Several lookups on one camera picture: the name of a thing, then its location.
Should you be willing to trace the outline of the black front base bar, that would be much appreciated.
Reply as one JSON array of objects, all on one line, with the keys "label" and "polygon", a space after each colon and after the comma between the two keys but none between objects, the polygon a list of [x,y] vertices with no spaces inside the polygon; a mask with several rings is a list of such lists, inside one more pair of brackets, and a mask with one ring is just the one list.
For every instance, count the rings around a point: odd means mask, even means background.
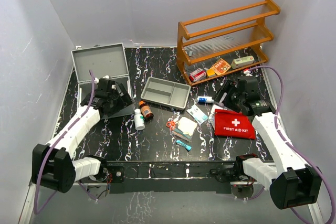
[{"label": "black front base bar", "polygon": [[103,170],[109,175],[100,180],[83,179],[89,187],[106,186],[111,194],[133,192],[212,191],[230,194],[254,192],[259,183],[243,175],[234,176],[234,162],[172,161],[172,162],[106,162]]}]

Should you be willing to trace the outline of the white green medicine box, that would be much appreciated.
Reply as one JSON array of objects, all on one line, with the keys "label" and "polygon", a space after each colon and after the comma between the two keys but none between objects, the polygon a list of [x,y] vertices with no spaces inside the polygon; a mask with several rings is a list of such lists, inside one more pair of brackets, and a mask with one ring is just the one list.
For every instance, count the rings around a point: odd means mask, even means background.
[{"label": "white green medicine box", "polygon": [[232,69],[238,69],[238,68],[250,65],[252,63],[254,63],[254,57],[253,56],[245,56],[245,57],[240,57],[240,58],[234,59],[231,63],[231,67],[232,67]]}]

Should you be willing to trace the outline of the small yellow box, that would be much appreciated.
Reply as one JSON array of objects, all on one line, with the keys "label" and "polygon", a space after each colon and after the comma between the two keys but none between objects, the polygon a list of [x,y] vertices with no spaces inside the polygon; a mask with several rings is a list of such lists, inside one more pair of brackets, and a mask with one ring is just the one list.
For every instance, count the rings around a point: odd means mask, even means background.
[{"label": "small yellow box", "polygon": [[216,76],[216,73],[215,73],[215,71],[214,71],[213,69],[207,69],[207,70],[206,70],[206,76],[207,76],[208,78],[215,77],[215,76]]}]

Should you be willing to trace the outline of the white blue mask packet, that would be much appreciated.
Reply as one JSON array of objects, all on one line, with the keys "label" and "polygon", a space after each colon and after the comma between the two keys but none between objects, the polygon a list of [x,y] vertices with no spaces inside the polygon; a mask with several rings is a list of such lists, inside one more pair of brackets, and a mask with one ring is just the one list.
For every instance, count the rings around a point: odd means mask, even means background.
[{"label": "white blue mask packet", "polygon": [[187,113],[192,116],[199,125],[208,120],[208,116],[196,104],[187,109]]}]

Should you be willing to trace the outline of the brown syrup bottle orange cap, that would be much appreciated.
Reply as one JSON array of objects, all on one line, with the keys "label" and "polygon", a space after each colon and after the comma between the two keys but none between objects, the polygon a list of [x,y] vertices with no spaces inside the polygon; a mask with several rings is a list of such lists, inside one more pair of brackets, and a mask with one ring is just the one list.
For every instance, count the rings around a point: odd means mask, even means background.
[{"label": "brown syrup bottle orange cap", "polygon": [[144,116],[145,120],[150,120],[153,119],[154,114],[151,111],[150,107],[148,106],[148,104],[144,101],[140,101],[139,102],[139,109],[142,113],[142,115]]}]

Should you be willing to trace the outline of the wooden three-tier shelf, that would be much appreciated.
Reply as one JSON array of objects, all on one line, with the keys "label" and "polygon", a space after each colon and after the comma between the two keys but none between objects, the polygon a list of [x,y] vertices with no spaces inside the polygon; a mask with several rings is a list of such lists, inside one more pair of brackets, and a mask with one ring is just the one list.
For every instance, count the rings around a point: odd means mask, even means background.
[{"label": "wooden three-tier shelf", "polygon": [[280,14],[280,6],[264,0],[204,17],[178,23],[177,66],[185,82],[191,86],[190,74],[197,68],[211,67],[222,58],[231,63],[229,55],[250,48],[254,67],[268,62],[262,44],[274,39],[265,19]]}]

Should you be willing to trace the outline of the grey metal case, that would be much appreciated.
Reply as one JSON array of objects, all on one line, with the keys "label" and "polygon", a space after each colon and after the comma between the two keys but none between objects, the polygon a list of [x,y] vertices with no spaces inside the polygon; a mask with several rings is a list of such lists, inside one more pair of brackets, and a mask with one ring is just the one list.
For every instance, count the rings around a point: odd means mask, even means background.
[{"label": "grey metal case", "polygon": [[78,108],[82,101],[91,95],[92,78],[90,72],[98,79],[109,76],[110,79],[123,84],[128,94],[133,96],[122,43],[76,49],[71,54],[78,81]]}]

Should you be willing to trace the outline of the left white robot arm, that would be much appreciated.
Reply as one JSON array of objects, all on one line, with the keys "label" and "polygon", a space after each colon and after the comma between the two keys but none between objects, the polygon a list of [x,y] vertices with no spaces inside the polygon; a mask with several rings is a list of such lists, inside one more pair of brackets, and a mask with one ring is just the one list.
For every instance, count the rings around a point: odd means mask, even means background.
[{"label": "left white robot arm", "polygon": [[110,78],[93,83],[66,126],[46,144],[37,144],[33,149],[32,182],[66,193],[73,183],[87,177],[104,181],[109,173],[106,160],[94,155],[75,160],[75,151],[97,123],[116,117],[121,110],[132,106],[126,84]]}]

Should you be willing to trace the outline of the bag of cotton pads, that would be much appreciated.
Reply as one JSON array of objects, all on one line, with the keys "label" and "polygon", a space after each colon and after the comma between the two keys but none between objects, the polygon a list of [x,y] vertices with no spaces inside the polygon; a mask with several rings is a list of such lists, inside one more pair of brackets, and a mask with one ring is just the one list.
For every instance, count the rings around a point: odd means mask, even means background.
[{"label": "bag of cotton pads", "polygon": [[182,117],[177,122],[175,129],[172,130],[172,134],[187,142],[191,142],[196,128],[197,128],[196,122],[186,117]]}]

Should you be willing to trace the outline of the red white medicine box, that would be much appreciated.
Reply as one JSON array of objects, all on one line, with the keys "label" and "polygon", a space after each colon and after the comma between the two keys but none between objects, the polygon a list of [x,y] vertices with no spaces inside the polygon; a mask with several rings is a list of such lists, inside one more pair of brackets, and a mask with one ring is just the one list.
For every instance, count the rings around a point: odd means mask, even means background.
[{"label": "red white medicine box", "polygon": [[192,82],[198,82],[206,78],[206,71],[204,69],[198,68],[194,71],[192,71],[189,74],[189,79]]}]

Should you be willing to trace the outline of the orange handled scissors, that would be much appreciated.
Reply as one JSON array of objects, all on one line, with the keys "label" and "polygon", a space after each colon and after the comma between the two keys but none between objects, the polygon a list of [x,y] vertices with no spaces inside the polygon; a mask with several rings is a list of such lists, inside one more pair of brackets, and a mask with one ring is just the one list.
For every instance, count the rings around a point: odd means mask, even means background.
[{"label": "orange handled scissors", "polygon": [[169,119],[166,123],[166,127],[169,128],[171,131],[174,130],[179,122],[180,116],[177,116],[176,118]]}]

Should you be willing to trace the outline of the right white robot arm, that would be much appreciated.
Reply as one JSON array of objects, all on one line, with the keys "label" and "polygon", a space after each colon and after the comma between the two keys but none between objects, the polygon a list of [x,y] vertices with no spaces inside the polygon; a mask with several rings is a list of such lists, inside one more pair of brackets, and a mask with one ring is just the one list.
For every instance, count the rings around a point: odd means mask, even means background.
[{"label": "right white robot arm", "polygon": [[226,112],[237,112],[252,119],[251,124],[266,144],[274,166],[264,163],[256,154],[236,157],[234,166],[220,171],[226,177],[255,179],[269,190],[279,209],[309,205],[317,201],[322,179],[289,146],[285,134],[275,126],[275,108],[262,100],[255,77],[241,76],[237,81],[227,79],[214,101],[224,105]]}]

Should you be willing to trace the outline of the white medicine bottle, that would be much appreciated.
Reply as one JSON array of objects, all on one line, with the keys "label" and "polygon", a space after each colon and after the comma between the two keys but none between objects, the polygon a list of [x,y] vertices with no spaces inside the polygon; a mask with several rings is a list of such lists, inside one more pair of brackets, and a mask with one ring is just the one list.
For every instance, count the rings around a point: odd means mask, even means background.
[{"label": "white medicine bottle", "polygon": [[141,131],[145,129],[144,117],[140,109],[134,110],[134,123],[135,123],[135,129],[137,131]]}]

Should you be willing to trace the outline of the orange patterned medicine packet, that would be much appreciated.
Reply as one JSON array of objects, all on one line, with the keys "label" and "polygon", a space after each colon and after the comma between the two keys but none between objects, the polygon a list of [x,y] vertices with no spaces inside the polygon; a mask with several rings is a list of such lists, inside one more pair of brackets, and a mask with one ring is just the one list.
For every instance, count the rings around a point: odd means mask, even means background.
[{"label": "orange patterned medicine packet", "polygon": [[226,62],[224,59],[220,58],[218,59],[212,66],[211,69],[215,72],[216,75],[222,75],[225,74],[229,69],[231,68],[231,65]]}]

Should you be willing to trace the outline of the red first aid pouch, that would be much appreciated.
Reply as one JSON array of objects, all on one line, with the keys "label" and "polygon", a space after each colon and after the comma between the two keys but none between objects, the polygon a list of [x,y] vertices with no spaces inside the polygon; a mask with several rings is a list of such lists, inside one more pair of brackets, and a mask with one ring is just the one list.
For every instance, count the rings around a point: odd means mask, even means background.
[{"label": "red first aid pouch", "polygon": [[214,134],[243,139],[256,139],[256,131],[247,116],[229,110],[215,109]]}]

